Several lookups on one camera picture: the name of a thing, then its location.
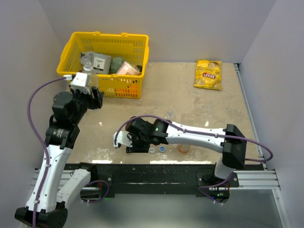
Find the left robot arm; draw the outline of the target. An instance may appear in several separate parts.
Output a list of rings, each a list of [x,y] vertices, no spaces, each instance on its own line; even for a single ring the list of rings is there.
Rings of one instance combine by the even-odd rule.
[[[78,124],[87,110],[102,107],[103,95],[95,86],[89,93],[71,89],[55,95],[40,172],[26,205],[16,210],[16,220],[32,228],[61,228],[66,222],[68,207],[82,188],[97,184],[97,167],[83,162],[77,165],[66,184],[59,186],[80,133]]]

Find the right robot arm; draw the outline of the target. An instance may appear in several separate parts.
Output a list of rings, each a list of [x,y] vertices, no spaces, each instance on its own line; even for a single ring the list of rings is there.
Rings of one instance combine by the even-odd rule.
[[[206,148],[221,154],[216,162],[212,182],[221,187],[228,182],[234,170],[245,167],[247,142],[242,132],[233,124],[225,128],[199,128],[157,118],[153,123],[142,118],[132,118],[125,126],[129,153],[148,152],[150,145],[183,144]]]

